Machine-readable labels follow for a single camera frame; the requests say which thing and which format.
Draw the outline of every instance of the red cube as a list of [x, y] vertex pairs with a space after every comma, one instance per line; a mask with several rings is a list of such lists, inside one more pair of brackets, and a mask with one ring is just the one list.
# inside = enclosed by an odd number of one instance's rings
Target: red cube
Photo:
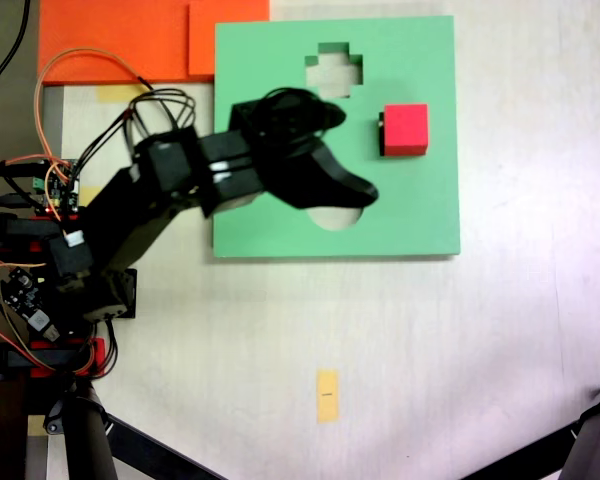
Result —
[[429, 113], [426, 104], [385, 105], [384, 155], [424, 155], [429, 146]]

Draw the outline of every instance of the green board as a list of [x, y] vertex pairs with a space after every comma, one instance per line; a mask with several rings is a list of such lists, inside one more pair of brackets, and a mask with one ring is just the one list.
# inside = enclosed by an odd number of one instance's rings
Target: green board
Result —
[[[305, 64], [318, 45], [342, 43], [356, 61], [362, 56], [363, 83], [349, 98], [329, 100], [347, 120], [325, 142], [345, 168], [376, 185], [379, 200], [355, 225], [328, 231], [307, 211], [264, 194], [214, 218], [217, 257], [460, 253], [453, 18], [218, 25], [216, 131], [226, 130], [233, 103], [279, 87], [307, 88]], [[395, 103], [429, 105], [427, 155], [379, 155], [378, 114]]]

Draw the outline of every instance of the orange board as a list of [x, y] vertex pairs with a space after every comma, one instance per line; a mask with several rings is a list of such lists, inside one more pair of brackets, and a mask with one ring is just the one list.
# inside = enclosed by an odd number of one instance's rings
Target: orange board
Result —
[[[215, 24], [268, 19], [269, 0], [41, 0], [38, 71], [62, 50], [97, 47], [150, 82], [213, 81]], [[134, 80], [112, 60], [86, 54], [58, 62], [45, 84]]]
[[[269, 20], [269, 0], [192, 1], [189, 14], [189, 75], [212, 82], [217, 23]], [[198, 42], [196, 38], [210, 39]]]

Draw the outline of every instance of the circular hole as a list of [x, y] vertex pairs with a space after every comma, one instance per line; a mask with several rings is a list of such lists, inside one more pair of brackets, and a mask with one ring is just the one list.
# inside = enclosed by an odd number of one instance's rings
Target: circular hole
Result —
[[361, 208], [316, 207], [309, 208], [309, 218], [324, 230], [337, 232], [352, 227], [362, 216]]

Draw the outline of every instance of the yellow tape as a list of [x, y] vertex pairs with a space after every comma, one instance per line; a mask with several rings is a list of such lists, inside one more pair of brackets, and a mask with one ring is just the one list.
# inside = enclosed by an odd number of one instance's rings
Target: yellow tape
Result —
[[102, 187], [85, 187], [84, 185], [80, 185], [80, 206], [86, 207], [91, 203], [91, 201], [98, 196]]
[[100, 103], [129, 103], [148, 89], [140, 83], [132, 85], [98, 85], [96, 96]]
[[318, 370], [318, 423], [338, 420], [338, 371]]
[[46, 437], [47, 431], [42, 424], [44, 423], [44, 415], [29, 415], [27, 418], [28, 429], [27, 436], [29, 437]]

